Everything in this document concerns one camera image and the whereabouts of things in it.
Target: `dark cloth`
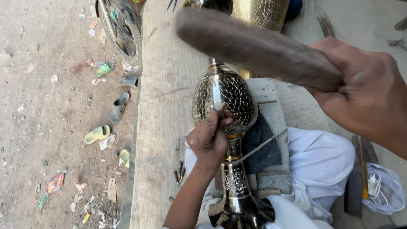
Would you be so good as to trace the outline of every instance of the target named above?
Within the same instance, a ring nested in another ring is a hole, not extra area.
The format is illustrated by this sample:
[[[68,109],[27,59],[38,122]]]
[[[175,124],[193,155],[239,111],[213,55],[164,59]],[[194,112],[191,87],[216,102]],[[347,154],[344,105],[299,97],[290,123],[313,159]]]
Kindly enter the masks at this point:
[[[269,124],[259,111],[256,123],[243,137],[243,155],[248,154],[273,135]],[[270,165],[281,165],[281,153],[277,141],[273,140],[267,143],[260,150],[245,159],[243,165],[247,174],[260,172]]]

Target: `snack wrapper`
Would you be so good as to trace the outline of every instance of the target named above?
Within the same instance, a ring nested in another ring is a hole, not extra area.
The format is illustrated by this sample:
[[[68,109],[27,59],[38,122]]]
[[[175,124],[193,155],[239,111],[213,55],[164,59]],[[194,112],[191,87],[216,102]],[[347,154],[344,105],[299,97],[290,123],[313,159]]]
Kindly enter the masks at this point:
[[[57,191],[63,185],[64,174],[54,176],[50,179],[47,184],[47,193],[48,195]]]

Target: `brass vase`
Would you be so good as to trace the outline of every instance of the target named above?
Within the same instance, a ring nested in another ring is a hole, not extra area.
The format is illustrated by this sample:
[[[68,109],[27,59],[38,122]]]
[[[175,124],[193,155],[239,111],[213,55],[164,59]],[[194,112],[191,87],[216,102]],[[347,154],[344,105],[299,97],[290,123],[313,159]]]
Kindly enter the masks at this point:
[[[210,57],[208,70],[194,92],[194,125],[205,120],[217,102],[226,104],[233,122],[225,128],[229,146],[221,164],[223,198],[209,207],[208,216],[213,227],[261,229],[274,221],[274,209],[252,195],[243,163],[233,163],[242,158],[241,141],[256,122],[257,104],[244,79]]]

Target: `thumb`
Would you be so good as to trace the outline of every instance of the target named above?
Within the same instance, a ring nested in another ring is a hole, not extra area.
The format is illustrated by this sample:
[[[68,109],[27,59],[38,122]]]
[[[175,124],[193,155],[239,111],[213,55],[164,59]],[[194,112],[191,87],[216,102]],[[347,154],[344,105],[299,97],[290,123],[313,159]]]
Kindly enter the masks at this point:
[[[349,106],[346,95],[340,92],[321,92],[316,89],[308,89],[315,100],[331,119],[337,120],[337,117],[348,114]]]

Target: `white pants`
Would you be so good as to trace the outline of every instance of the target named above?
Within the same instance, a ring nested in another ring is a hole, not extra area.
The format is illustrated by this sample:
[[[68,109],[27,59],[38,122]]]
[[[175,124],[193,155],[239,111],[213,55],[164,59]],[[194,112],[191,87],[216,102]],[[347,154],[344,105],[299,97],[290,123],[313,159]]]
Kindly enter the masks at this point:
[[[320,130],[288,128],[291,195],[268,196],[276,213],[276,221],[267,228],[332,228],[333,202],[345,191],[352,171],[355,150],[350,141]],[[197,157],[189,148],[185,153],[186,172],[192,171]],[[216,203],[205,193],[197,228],[212,228],[208,207]]]

